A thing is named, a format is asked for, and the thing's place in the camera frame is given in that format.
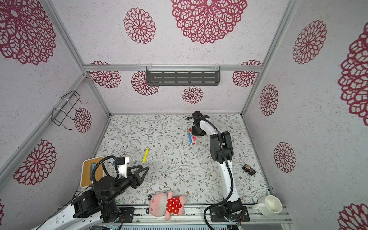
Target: white floral tablecloth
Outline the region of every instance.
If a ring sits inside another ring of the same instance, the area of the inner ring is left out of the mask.
[[[212,204],[222,200],[218,166],[209,152],[209,137],[197,137],[190,145],[186,134],[193,120],[185,115],[115,115],[96,156],[130,156],[128,166],[142,164],[150,170],[137,189],[128,188],[116,198],[118,204],[146,204],[147,196],[171,190],[174,196],[186,195],[189,204]],[[233,143],[233,173],[243,203],[256,203],[269,195],[260,166],[239,114],[210,114],[213,124],[229,131]],[[142,163],[149,147],[146,163]],[[241,167],[248,164],[257,172],[249,176]],[[110,175],[114,168],[106,164]]]

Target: small black packet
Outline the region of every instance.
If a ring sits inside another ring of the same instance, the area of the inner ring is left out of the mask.
[[[254,175],[256,172],[255,172],[255,170],[254,169],[252,169],[252,167],[251,166],[249,166],[249,165],[247,165],[247,164],[245,164],[243,167],[242,167],[242,169],[244,170],[244,171],[246,171],[249,175]]]

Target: marker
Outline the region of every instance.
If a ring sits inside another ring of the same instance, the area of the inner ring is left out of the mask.
[[[193,142],[192,142],[192,138],[190,137],[190,133],[189,133],[189,129],[188,128],[187,128],[187,135],[188,135],[188,138],[189,138],[189,142],[192,145]]]
[[[192,138],[192,140],[193,140],[193,145],[195,144],[195,136],[193,136],[193,134],[192,134],[192,129],[190,128],[189,129],[189,132],[190,132],[190,137]]]
[[[148,155],[148,148],[149,147],[147,147],[146,154],[144,155],[143,163],[146,163],[146,159],[147,159],[147,155]]]

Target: metal vent grille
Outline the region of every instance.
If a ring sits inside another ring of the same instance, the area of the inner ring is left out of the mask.
[[[216,230],[227,230],[226,225],[211,225]],[[140,225],[140,226],[123,226],[121,230],[210,230],[205,224],[195,225]]]
[[[149,71],[146,66],[146,81],[150,86],[203,86],[219,85],[220,67],[218,71]]]

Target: yellow marker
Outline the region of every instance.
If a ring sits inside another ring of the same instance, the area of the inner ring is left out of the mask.
[[[146,150],[146,154],[144,155],[143,163],[146,163],[147,155],[148,155],[148,148],[147,148],[147,150]]]

